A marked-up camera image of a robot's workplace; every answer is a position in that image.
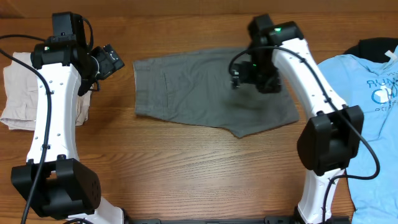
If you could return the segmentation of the grey shorts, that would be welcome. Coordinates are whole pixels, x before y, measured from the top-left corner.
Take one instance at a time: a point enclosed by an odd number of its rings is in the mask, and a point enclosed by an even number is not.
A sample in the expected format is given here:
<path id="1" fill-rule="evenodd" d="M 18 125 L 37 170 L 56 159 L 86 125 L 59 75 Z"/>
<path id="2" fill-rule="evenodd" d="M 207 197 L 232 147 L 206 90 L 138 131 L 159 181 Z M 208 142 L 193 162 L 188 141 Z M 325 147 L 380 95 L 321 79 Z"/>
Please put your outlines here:
<path id="1" fill-rule="evenodd" d="M 228 64 L 241 48 L 217 48 L 136 60 L 137 115 L 175 123 L 225 128 L 242 138 L 300 119 L 285 86 L 262 94 L 231 86 Z"/>

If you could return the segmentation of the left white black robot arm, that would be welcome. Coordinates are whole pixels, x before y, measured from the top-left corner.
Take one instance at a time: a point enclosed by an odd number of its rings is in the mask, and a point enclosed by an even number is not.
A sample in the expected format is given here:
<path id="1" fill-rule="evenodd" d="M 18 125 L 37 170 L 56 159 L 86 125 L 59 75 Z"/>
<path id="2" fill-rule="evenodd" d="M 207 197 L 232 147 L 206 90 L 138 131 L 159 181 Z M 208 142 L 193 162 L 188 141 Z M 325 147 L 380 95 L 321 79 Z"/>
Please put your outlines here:
<path id="1" fill-rule="evenodd" d="M 34 138 L 26 163 L 11 171 L 25 211 L 65 223 L 128 223 L 127 213 L 101 193 L 98 175 L 80 162 L 75 142 L 76 104 L 99 82 L 123 68 L 111 45 L 95 47 L 87 19 L 72 12 L 52 16 L 53 35 L 40 39 L 27 68 L 37 77 Z"/>

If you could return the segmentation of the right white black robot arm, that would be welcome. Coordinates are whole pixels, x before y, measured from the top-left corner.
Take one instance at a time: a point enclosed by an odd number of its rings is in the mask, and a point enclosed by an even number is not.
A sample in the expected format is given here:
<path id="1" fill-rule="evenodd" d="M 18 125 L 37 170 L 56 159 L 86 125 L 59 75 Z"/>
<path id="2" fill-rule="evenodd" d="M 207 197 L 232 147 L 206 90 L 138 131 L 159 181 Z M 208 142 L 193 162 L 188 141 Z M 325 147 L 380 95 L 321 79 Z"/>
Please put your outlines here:
<path id="1" fill-rule="evenodd" d="M 307 170 L 302 198 L 292 216 L 268 216 L 265 223 L 349 223 L 347 217 L 333 217 L 331 205 L 340 176 L 358 153 L 363 112 L 330 86 L 295 22 L 274 24 L 264 14 L 253 18 L 248 32 L 251 43 L 244 53 L 251 59 L 230 61 L 232 87 L 252 84 L 260 93 L 278 93 L 286 79 L 307 119 L 297 141 Z"/>

